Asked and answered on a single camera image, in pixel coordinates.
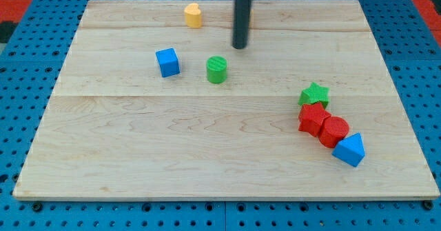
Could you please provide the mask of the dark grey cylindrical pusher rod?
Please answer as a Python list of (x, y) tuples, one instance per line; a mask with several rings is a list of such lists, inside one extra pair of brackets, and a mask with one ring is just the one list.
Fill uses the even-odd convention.
[(232, 47), (244, 49), (248, 44), (249, 25), (253, 0), (234, 0)]

